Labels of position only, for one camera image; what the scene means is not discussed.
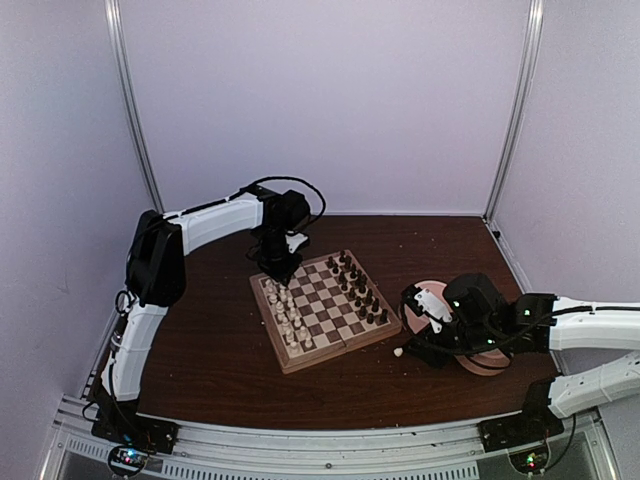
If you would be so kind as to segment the circuit board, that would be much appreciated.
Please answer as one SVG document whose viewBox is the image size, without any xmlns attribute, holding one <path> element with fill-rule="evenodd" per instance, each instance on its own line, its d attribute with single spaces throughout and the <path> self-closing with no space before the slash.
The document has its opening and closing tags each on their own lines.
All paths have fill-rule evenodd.
<svg viewBox="0 0 640 480">
<path fill-rule="evenodd" d="M 113 447 L 107 456 L 107 465 L 119 476 L 139 474 L 147 465 L 149 454 L 126 445 Z"/>
<path fill-rule="evenodd" d="M 509 454 L 509 461 L 513 469 L 523 475 L 540 474 L 547 468 L 550 453 L 546 447 L 514 451 Z"/>
</svg>

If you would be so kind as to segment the left aluminium frame post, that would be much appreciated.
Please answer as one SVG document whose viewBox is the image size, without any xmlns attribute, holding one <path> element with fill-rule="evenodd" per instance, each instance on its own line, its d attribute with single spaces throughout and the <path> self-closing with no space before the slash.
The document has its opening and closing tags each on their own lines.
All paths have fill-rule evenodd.
<svg viewBox="0 0 640 480">
<path fill-rule="evenodd" d="M 140 112 L 135 97 L 122 22 L 121 5 L 118 0 L 105 0 L 104 7 L 117 75 L 124 101 L 125 117 L 133 142 L 136 160 L 139 165 L 146 193 L 153 207 L 156 211 L 164 213 L 165 207 L 161 198 L 156 175 L 151 164 Z"/>
</svg>

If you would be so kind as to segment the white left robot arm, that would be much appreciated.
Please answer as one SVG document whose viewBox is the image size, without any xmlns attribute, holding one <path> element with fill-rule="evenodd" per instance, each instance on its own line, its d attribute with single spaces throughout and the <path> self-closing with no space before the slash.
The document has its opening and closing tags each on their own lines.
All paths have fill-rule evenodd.
<svg viewBox="0 0 640 480">
<path fill-rule="evenodd" d="M 125 269 L 125 290 L 116 298 L 123 323 L 112 335 L 102 390 L 116 402 L 138 399 L 148 353 L 161 321 L 186 291 L 186 257 L 231 234 L 257 240 L 252 260 L 274 281 L 286 284 L 302 261 L 300 251 L 310 205 L 295 190 L 276 193 L 257 183 L 213 202 L 176 212 L 144 212 Z"/>
</svg>

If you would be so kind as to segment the left circuit board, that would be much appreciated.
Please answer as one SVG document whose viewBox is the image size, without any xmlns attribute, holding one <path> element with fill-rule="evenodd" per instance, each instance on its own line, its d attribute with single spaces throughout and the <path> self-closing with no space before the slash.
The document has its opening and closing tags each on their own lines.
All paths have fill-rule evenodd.
<svg viewBox="0 0 640 480">
<path fill-rule="evenodd" d="M 107 465 L 119 476 L 139 474 L 147 465 L 149 454 L 126 445 L 113 447 L 107 456 Z"/>
</svg>

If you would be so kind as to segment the right aluminium frame post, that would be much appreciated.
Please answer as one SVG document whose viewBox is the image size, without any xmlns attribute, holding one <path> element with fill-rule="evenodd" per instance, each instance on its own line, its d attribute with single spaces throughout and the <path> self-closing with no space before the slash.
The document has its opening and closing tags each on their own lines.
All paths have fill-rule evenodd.
<svg viewBox="0 0 640 480">
<path fill-rule="evenodd" d="M 494 182 L 483 215 L 484 221 L 488 224 L 493 223 L 496 217 L 499 202 L 504 187 L 506 186 L 507 176 L 515 155 L 524 119 L 525 107 L 529 98 L 539 57 L 544 24 L 544 5 L 545 2 L 543 0 L 531 0 L 529 2 L 522 55 L 511 112 Z"/>
</svg>

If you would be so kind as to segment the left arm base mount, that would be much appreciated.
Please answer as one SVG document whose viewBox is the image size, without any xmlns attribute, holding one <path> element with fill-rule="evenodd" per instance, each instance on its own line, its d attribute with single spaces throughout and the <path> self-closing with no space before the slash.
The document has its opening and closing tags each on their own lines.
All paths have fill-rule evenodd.
<svg viewBox="0 0 640 480">
<path fill-rule="evenodd" d="M 152 454 L 171 454 L 178 431 L 179 426 L 174 422 L 146 417 L 135 417 L 133 420 L 104 417 L 99 418 L 91 428 L 94 437 Z"/>
</svg>

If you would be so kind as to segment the dark chess pieces row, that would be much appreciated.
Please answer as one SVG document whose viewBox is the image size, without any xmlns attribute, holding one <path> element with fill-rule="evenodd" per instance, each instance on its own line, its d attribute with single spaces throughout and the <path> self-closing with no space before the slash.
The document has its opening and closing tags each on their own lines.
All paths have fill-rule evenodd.
<svg viewBox="0 0 640 480">
<path fill-rule="evenodd" d="M 383 307 L 364 270 L 345 250 L 324 261 L 329 277 L 324 280 L 329 297 L 322 300 L 337 328 L 349 326 L 354 335 L 390 322 L 389 311 Z"/>
</svg>

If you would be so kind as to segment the right circuit board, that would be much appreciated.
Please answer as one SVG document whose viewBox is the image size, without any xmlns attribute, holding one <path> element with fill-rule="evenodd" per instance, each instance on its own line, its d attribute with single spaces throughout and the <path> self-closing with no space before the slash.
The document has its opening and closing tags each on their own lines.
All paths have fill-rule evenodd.
<svg viewBox="0 0 640 480">
<path fill-rule="evenodd" d="M 509 461 L 513 469 L 523 475 L 540 474 L 547 468 L 550 453 L 546 447 L 514 451 L 509 454 Z"/>
</svg>

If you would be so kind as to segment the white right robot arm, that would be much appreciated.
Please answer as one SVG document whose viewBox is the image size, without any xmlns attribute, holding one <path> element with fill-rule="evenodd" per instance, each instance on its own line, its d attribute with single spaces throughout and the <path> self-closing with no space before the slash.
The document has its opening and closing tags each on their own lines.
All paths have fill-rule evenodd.
<svg viewBox="0 0 640 480">
<path fill-rule="evenodd" d="M 406 287 L 398 315 L 403 352 L 434 368 L 457 361 L 476 375 L 504 372 L 519 355 L 549 354 L 558 370 L 528 387 L 513 433 L 530 442 L 579 412 L 639 392 L 639 306 L 525 293 L 509 302 L 483 273 Z"/>
</svg>

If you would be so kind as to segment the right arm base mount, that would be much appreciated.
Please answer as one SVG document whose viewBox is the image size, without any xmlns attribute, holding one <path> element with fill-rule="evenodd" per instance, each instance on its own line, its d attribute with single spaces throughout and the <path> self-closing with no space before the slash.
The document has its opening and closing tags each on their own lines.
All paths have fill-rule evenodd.
<svg viewBox="0 0 640 480">
<path fill-rule="evenodd" d="M 563 421 L 545 410 L 481 421 L 480 439 L 486 452 L 509 449 L 535 442 L 564 432 Z"/>
</svg>

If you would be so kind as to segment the aluminium front rail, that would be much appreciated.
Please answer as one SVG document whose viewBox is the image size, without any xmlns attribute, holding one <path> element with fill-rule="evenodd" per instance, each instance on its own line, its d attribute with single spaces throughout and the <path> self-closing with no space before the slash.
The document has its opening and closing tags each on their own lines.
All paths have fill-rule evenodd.
<svg viewBox="0 0 640 480">
<path fill-rule="evenodd" d="M 119 479 L 107 466 L 115 445 L 91 435 L 92 406 L 64 395 L 46 437 L 35 479 Z M 511 464 L 513 449 L 488 452 L 477 420 L 418 427 L 343 431 L 269 430 L 171 420 L 178 425 L 171 454 L 147 461 L 133 479 L 622 479 L 595 412 L 544 441 L 551 463 L 528 477 Z"/>
</svg>

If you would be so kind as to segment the wooden chess board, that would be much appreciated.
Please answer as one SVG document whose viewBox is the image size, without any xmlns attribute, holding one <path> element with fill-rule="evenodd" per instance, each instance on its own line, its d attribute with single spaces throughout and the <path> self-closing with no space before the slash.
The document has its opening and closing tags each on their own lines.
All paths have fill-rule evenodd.
<svg viewBox="0 0 640 480">
<path fill-rule="evenodd" d="M 330 312 L 322 303 L 323 299 L 329 297 L 327 286 L 324 280 L 329 277 L 323 274 L 326 270 L 324 261 L 329 256 L 336 256 L 339 252 L 316 257 L 301 263 L 295 271 L 291 280 L 284 287 L 288 290 L 288 297 L 292 297 L 295 303 L 293 307 L 297 315 L 302 320 L 302 326 L 308 331 L 307 338 L 312 338 L 314 346 L 312 349 L 305 348 L 305 340 L 298 337 L 300 328 L 294 327 L 294 321 L 289 319 L 287 314 L 289 309 L 287 299 L 281 299 L 279 290 L 275 287 L 275 292 L 279 301 L 275 308 L 269 302 L 269 295 L 265 288 L 265 281 L 271 279 L 265 274 L 254 275 L 250 278 L 250 285 L 256 299 L 262 322 L 266 328 L 272 347 L 276 354 L 281 371 L 290 374 L 308 367 L 317 365 L 327 360 L 336 358 L 345 353 L 364 348 L 373 343 L 386 340 L 398 334 L 403 327 L 402 321 L 393 312 L 389 302 L 386 301 L 377 285 L 371 280 L 364 267 L 350 250 L 345 250 L 354 257 L 355 262 L 362 268 L 368 277 L 369 285 L 373 287 L 377 296 L 381 299 L 382 305 L 389 311 L 390 322 L 381 327 L 373 328 L 354 335 L 349 326 L 345 325 L 337 328 L 331 318 Z M 291 330 L 294 332 L 295 340 L 291 344 L 285 341 L 285 334 L 276 315 L 284 313 L 287 321 L 291 323 Z"/>
</svg>

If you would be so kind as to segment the white chess queen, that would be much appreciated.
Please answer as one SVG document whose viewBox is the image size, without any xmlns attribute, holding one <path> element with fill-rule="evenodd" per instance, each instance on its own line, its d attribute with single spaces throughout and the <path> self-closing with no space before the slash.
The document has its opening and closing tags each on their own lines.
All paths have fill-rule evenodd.
<svg viewBox="0 0 640 480">
<path fill-rule="evenodd" d="M 275 308 L 277 303 L 278 303 L 278 301 L 279 301 L 278 295 L 277 294 L 270 294 L 268 299 L 269 299 L 269 302 L 270 302 L 271 306 L 273 308 Z"/>
</svg>

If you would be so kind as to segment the aluminium frame post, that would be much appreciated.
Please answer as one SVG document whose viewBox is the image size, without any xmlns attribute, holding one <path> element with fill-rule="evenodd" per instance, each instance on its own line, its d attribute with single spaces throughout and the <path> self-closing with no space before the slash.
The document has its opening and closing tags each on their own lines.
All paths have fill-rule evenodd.
<svg viewBox="0 0 640 480">
<path fill-rule="evenodd" d="M 146 193 L 153 207 L 156 211 L 164 213 L 165 207 L 161 198 L 156 175 L 151 164 L 140 112 L 135 97 L 122 22 L 121 5 L 118 0 L 105 0 L 104 7 L 117 75 L 124 101 L 125 117 L 133 142 L 136 160 L 139 165 Z"/>
<path fill-rule="evenodd" d="M 544 24 L 544 5 L 545 2 L 543 0 L 531 0 L 529 2 L 522 55 L 511 112 L 494 182 L 483 215 L 484 221 L 488 224 L 493 223 L 496 217 L 499 202 L 504 187 L 506 186 L 507 176 L 515 155 L 524 119 L 525 107 L 529 98 L 539 57 Z"/>
</svg>

